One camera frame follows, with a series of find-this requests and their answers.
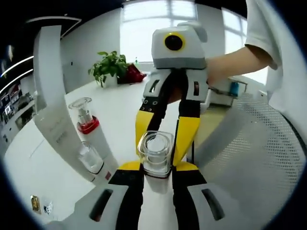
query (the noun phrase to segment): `window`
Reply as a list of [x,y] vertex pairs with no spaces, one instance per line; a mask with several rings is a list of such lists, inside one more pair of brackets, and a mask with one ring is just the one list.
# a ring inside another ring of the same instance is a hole
[[[227,9],[222,9],[222,14],[225,27],[225,53],[228,54],[244,47],[248,23],[245,18]],[[243,76],[266,84],[267,75],[268,67],[253,73],[244,74]]]
[[152,62],[152,36],[156,29],[196,20],[191,0],[148,0],[127,2],[120,27],[120,52],[127,62]]

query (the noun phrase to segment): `white sleeve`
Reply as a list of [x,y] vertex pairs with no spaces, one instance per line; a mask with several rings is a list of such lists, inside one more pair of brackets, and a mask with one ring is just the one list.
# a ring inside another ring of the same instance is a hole
[[246,0],[246,4],[248,8],[248,31],[245,45],[257,46],[266,51],[274,61],[270,67],[277,69],[281,65],[281,59],[273,32],[256,0]]

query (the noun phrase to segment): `white table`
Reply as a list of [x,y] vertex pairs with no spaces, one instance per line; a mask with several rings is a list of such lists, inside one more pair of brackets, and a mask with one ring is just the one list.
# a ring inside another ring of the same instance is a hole
[[[145,83],[146,79],[139,84],[101,89],[93,81],[65,95],[67,106],[81,97],[92,98],[92,113],[99,119],[113,155],[120,165],[137,159],[135,117],[142,104]],[[77,117],[73,110],[70,110],[70,115],[76,124]],[[173,103],[168,106],[160,130],[174,133],[177,116],[178,103]],[[31,210],[31,195],[46,197],[54,205],[53,219],[63,220],[69,216],[73,212],[74,203],[94,188],[92,183],[83,179],[52,149],[33,120],[17,134],[5,154],[4,163],[25,206]],[[158,200],[160,196],[153,197],[153,201]],[[38,215],[33,211],[30,213],[41,223],[52,220],[43,214]]]

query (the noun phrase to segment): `ceiling light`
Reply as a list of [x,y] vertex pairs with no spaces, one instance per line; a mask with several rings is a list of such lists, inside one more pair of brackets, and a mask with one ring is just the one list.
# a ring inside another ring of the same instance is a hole
[[20,62],[17,62],[16,64],[12,65],[11,67],[9,67],[8,69],[6,69],[0,77],[2,77],[4,74],[6,74],[7,72],[9,72],[11,69],[15,68],[16,66],[20,65],[21,63],[27,61],[27,60],[30,60],[32,59],[34,56],[30,56],[30,57],[27,57],[26,59],[24,60],[21,60]]
[[8,83],[6,86],[4,86],[2,90],[0,90],[0,94],[1,94],[6,88],[8,88],[10,85],[12,85],[15,81],[17,81],[18,79],[22,78],[24,75],[26,75],[26,74],[28,74],[28,73],[30,73],[30,72],[32,72],[32,71],[33,71],[33,69],[30,69],[30,70],[28,70],[27,72],[25,72],[25,73],[19,75],[19,76],[18,76],[17,78],[15,78],[14,80],[12,80],[10,83]]

